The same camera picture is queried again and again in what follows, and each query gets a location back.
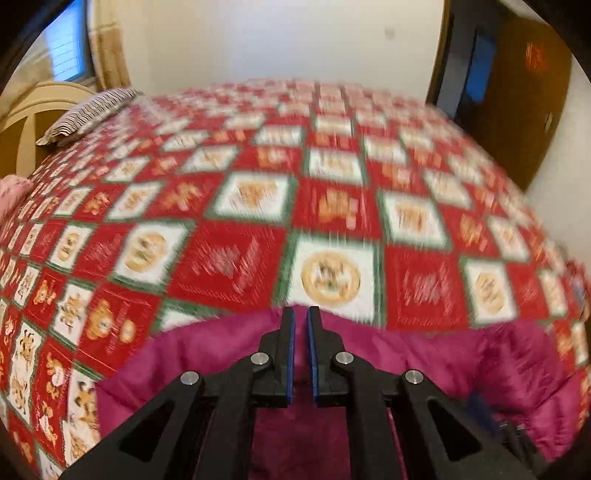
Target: quilt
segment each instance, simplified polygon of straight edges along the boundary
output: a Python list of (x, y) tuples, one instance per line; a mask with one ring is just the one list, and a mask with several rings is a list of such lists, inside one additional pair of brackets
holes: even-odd
[(141, 97), (31, 179), (0, 229), (0, 417), (46, 480), (99, 441), (94, 384), (148, 338), (269, 305), (428, 334), (538, 322), (586, 418), (561, 254), (432, 106), (304, 80)]

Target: window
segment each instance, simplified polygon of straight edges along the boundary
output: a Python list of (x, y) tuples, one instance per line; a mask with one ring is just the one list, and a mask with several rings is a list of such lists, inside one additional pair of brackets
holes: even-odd
[(74, 0), (45, 30), (53, 76), (65, 82), (85, 76), (87, 55), (86, 1)]

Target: beige curtain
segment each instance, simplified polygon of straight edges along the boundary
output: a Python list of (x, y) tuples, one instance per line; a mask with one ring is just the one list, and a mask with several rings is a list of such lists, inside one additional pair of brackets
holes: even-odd
[(90, 50), (101, 90), (130, 85), (116, 1), (88, 2)]
[(29, 48), (0, 95), (0, 119), (39, 82), (53, 80), (53, 67), (45, 34), (42, 33)]

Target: bed headboard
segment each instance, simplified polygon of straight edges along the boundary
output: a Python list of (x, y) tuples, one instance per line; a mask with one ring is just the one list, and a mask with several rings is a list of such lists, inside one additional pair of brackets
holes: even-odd
[(0, 121), (0, 178), (28, 177), (50, 153), (35, 142), (65, 111), (94, 94), (77, 83), (41, 82), (24, 95)]

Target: white wall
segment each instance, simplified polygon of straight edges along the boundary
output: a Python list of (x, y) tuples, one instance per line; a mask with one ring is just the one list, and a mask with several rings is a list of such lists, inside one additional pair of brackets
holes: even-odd
[(560, 123), (527, 196), (554, 240), (591, 271), (591, 83), (575, 58)]
[(147, 93), (250, 77), (303, 77), (361, 82), (424, 99), (444, 0), (120, 4), (130, 77)]

